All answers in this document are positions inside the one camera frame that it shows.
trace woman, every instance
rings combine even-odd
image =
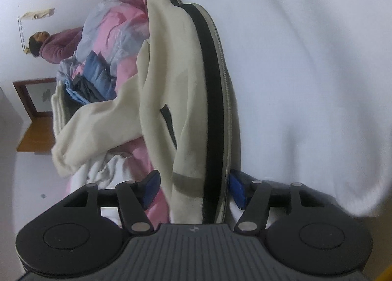
[[[76,51],[82,38],[82,29],[83,27],[78,27],[54,35],[46,31],[36,32],[30,37],[27,53],[34,57],[41,56],[49,63],[59,64]]]

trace dark clothing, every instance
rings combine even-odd
[[[76,111],[81,108],[83,105],[74,99],[71,98],[71,96],[68,94],[66,90],[64,90],[64,106],[67,108],[69,112],[69,118],[71,118]]]
[[[82,39],[82,30],[83,27],[77,27],[51,35],[42,44],[40,56],[53,64],[59,64],[62,60],[72,56]]]
[[[78,74],[72,81],[74,91],[84,97],[90,103],[103,102],[105,98],[98,92],[93,83],[89,82],[84,76]]]

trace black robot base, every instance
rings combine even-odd
[[[329,198],[301,183],[262,182],[232,171],[229,191],[244,210],[226,224],[162,224],[144,210],[158,171],[112,190],[87,184],[27,224],[16,249],[23,281],[365,281],[369,232]],[[100,215],[117,207],[122,228]],[[265,228],[270,207],[286,216]]]

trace metal screw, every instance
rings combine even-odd
[[[257,229],[257,224],[251,221],[244,221],[238,225],[241,231],[253,231]]]
[[[150,230],[150,225],[147,222],[136,222],[131,226],[135,232],[146,232]]]

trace circular pad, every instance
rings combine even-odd
[[[74,223],[58,224],[44,234],[44,240],[49,247],[68,250],[83,245],[89,237],[89,230]]]
[[[302,207],[267,229],[265,245],[285,266],[333,276],[363,268],[372,238],[365,227],[334,207]]]

